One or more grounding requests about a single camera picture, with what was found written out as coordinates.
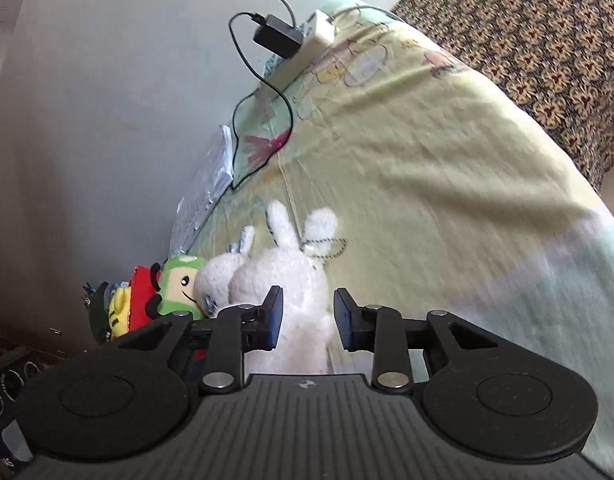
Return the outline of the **green plush toy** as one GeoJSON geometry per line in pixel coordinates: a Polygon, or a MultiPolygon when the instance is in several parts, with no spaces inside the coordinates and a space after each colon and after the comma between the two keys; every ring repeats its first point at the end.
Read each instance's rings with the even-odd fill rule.
{"type": "Polygon", "coordinates": [[[161,316],[185,311],[192,314],[193,320],[203,318],[199,303],[194,297],[196,273],[206,261],[190,255],[180,255],[167,259],[163,264],[157,262],[150,267],[150,282],[155,294],[146,303],[146,313],[151,320],[161,316]]]}

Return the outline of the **white rabbit plush toy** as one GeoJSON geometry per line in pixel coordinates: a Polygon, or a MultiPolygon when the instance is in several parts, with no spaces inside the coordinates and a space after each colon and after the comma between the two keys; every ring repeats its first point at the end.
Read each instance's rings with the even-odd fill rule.
{"type": "Polygon", "coordinates": [[[332,252],[336,214],[330,208],[310,211],[303,234],[298,235],[283,203],[273,200],[266,207],[266,221],[275,246],[235,271],[229,301],[260,304],[269,289],[279,286],[283,315],[275,348],[249,352],[245,370],[249,374],[327,374],[334,320],[322,259],[332,252]]]}

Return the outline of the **white bear plush toy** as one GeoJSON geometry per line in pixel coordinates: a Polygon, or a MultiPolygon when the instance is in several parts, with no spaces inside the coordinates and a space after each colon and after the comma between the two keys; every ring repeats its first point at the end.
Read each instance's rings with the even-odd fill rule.
{"type": "Polygon", "coordinates": [[[237,242],[197,271],[193,283],[194,300],[205,318],[215,318],[222,308],[228,306],[229,284],[235,272],[249,261],[254,238],[254,226],[245,226],[237,242]]]}

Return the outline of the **yellow tiger plush toy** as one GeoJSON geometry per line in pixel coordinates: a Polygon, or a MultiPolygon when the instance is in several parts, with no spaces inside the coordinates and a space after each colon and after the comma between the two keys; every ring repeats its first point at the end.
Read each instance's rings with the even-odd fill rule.
{"type": "Polygon", "coordinates": [[[130,311],[132,310],[132,288],[120,286],[113,292],[108,310],[109,326],[113,338],[129,332],[130,311]]]}

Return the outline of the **red cardboard box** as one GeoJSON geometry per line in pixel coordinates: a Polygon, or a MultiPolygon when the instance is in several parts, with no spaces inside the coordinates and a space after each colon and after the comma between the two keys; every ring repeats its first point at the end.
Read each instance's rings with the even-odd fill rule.
{"type": "Polygon", "coordinates": [[[129,330],[136,330],[151,321],[146,305],[159,292],[158,279],[161,265],[155,262],[147,266],[136,266],[130,279],[129,330]]]}

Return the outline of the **cartoon print bed sheet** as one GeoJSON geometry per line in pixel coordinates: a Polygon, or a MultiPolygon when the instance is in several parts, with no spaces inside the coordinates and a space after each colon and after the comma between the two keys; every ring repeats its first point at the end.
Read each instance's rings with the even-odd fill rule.
{"type": "Polygon", "coordinates": [[[327,0],[330,50],[239,136],[281,150],[225,194],[194,244],[224,252],[264,209],[339,219],[332,287],[417,318],[447,310],[584,376],[599,418],[584,452],[614,476],[614,217],[570,159],[487,77],[415,28],[327,0]]]}

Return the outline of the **stack of printed papers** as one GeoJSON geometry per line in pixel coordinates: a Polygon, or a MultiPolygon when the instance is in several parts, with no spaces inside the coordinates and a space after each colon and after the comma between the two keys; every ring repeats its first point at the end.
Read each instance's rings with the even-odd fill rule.
{"type": "Polygon", "coordinates": [[[233,137],[220,125],[203,152],[200,167],[176,209],[169,240],[169,256],[188,252],[208,216],[233,181],[233,137]]]}

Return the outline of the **pink candy wrapper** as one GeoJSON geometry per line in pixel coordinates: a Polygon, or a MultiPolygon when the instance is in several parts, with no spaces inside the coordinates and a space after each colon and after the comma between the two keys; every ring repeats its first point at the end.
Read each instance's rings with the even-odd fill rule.
{"type": "Polygon", "coordinates": [[[250,165],[263,165],[267,160],[281,150],[291,135],[291,129],[287,128],[283,133],[272,138],[262,136],[245,136],[244,141],[249,150],[247,161],[250,165]]]}

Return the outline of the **black charger adapter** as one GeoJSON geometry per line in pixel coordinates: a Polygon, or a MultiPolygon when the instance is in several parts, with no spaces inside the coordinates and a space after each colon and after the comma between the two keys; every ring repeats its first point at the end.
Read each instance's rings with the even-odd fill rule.
{"type": "Polygon", "coordinates": [[[303,33],[272,14],[255,14],[252,20],[258,25],[253,35],[255,44],[280,58],[293,58],[303,45],[303,33]]]}

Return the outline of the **white power strip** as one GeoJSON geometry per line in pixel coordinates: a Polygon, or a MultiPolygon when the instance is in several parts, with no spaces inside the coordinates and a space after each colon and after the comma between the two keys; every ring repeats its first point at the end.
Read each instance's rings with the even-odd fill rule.
{"type": "Polygon", "coordinates": [[[298,29],[303,33],[303,45],[293,58],[280,58],[273,55],[264,68],[264,81],[255,91],[257,99],[272,100],[277,92],[275,87],[284,91],[313,61],[331,47],[335,39],[335,27],[327,14],[316,10],[298,29]]]}

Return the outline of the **brown patterned cloth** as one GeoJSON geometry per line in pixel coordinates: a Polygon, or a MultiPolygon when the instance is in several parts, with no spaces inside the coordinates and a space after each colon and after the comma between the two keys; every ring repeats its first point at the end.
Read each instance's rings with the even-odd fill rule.
{"type": "Polygon", "coordinates": [[[399,0],[393,11],[497,84],[601,187],[614,166],[614,0],[399,0]]]}

